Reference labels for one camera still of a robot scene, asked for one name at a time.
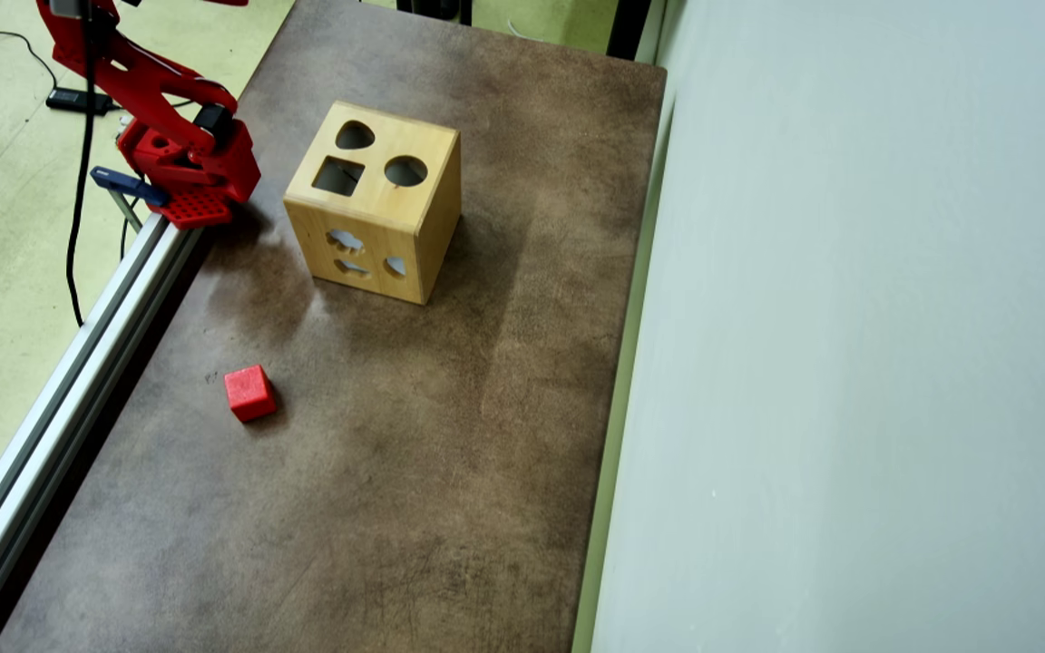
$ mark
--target beige floor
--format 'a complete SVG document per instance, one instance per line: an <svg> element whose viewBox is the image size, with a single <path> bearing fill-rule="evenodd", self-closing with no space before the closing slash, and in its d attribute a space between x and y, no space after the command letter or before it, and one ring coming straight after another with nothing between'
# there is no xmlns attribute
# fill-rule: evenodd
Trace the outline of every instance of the beige floor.
<svg viewBox="0 0 1045 653"><path fill-rule="evenodd" d="M199 0L148 0L138 9L120 4L121 29L239 93L293 1L251 0L243 8ZM510 18L528 37L602 52L616 1L475 0L473 24L508 32ZM51 61L50 37L29 1L0 0L0 30L26 34L61 86L83 87ZM64 257L83 116L45 108L49 85L24 43L0 37L0 456L75 332ZM96 119L92 165L125 169L114 147L121 115ZM119 249L119 211L108 193L88 186L75 259L85 314L114 272Z"/></svg>

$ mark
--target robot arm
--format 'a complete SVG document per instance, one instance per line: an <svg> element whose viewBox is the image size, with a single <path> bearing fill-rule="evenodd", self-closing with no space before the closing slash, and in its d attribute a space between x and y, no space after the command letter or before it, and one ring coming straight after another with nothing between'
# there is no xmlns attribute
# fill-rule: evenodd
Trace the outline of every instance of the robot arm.
<svg viewBox="0 0 1045 653"><path fill-rule="evenodd" d="M120 151L136 172L170 197L155 210L183 228L228 223L228 203L248 202L260 179L248 129L232 119L236 99L218 83L123 37L116 29L120 14L114 0L88 3L95 84L133 116L119 139ZM79 0L38 0L38 11L54 38L54 61L86 75ZM194 100L200 115L189 122L165 93Z"/></svg>

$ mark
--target red cube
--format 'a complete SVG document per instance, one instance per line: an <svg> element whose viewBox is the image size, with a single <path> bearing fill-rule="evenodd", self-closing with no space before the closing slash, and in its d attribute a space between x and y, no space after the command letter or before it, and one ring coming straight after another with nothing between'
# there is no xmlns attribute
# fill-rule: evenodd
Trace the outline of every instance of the red cube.
<svg viewBox="0 0 1045 653"><path fill-rule="evenodd" d="M241 422L277 413L273 384L258 365L225 375L224 389L229 393L229 409Z"/></svg>

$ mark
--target wooden shape sorter box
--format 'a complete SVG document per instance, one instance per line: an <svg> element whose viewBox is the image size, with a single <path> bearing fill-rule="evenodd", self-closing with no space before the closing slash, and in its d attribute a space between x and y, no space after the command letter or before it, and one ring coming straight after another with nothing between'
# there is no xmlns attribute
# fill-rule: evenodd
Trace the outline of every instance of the wooden shape sorter box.
<svg viewBox="0 0 1045 653"><path fill-rule="evenodd" d="M285 191L308 272L424 305L462 212L457 130L328 109Z"/></svg>

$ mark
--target circular hole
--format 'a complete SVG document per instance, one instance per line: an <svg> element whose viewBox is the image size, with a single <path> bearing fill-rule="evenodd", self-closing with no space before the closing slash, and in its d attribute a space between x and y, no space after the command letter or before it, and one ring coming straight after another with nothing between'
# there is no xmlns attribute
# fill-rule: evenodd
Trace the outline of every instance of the circular hole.
<svg viewBox="0 0 1045 653"><path fill-rule="evenodd" d="M427 173L426 164L417 157L394 157L386 164L386 179L398 186L417 186Z"/></svg>

